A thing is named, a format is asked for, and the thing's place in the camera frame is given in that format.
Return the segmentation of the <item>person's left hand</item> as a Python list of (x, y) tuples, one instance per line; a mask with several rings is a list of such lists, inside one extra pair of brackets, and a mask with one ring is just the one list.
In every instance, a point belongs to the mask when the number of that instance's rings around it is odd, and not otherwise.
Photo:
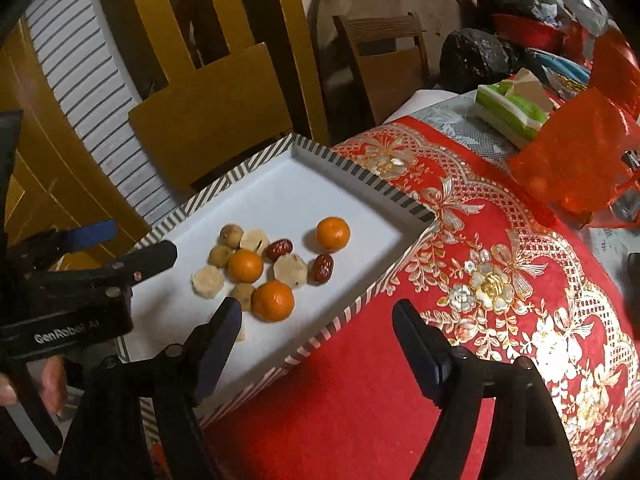
[[(12, 382), (6, 374), (2, 374), (1, 405), (17, 404), (18, 396)], [(41, 374), (40, 398), (51, 414), (61, 415), (68, 396), (67, 378), (62, 356), (51, 356), (43, 364)]]

